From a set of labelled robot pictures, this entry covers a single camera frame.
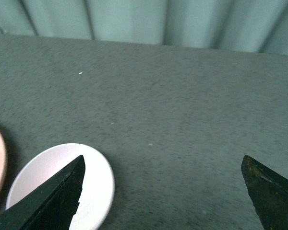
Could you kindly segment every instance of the gray carpet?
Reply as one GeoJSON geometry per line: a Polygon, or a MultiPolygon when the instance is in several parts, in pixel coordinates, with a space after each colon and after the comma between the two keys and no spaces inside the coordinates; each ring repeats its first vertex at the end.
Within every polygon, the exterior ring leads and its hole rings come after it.
{"type": "Polygon", "coordinates": [[[114,171],[101,229],[261,230],[240,166],[288,178],[288,56],[0,35],[0,131],[0,212],[28,161],[74,142],[114,171]]]}

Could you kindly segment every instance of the white round disc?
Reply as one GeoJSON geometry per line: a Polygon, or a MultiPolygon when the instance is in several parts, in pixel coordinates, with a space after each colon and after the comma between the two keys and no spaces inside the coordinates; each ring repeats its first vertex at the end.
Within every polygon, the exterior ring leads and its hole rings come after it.
{"type": "Polygon", "coordinates": [[[83,155],[85,174],[77,213],[70,230],[95,230],[106,218],[114,197],[114,175],[107,159],[83,144],[54,146],[34,157],[19,172],[8,194],[6,209],[27,196],[77,156],[83,155]]]}

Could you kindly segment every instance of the curtain fold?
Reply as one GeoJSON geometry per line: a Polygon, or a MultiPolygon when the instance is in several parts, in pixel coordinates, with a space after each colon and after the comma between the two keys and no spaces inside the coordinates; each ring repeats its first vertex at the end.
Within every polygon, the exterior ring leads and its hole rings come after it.
{"type": "Polygon", "coordinates": [[[288,0],[0,0],[0,33],[288,55],[288,0]]]}

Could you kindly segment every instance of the gray surface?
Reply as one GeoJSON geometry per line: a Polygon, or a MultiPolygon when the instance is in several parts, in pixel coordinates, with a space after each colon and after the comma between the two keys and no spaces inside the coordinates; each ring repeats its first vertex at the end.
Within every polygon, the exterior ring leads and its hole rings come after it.
{"type": "Polygon", "coordinates": [[[288,178],[288,56],[0,35],[0,130],[0,212],[30,159],[76,142],[115,174],[101,229],[260,230],[240,165],[288,178]]]}

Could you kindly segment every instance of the light blue curtain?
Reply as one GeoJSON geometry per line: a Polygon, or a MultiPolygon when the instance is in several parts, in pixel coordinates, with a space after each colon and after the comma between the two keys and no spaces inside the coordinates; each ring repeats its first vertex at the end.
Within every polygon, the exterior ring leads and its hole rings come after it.
{"type": "Polygon", "coordinates": [[[0,33],[288,55],[288,0],[0,0],[0,33]]]}

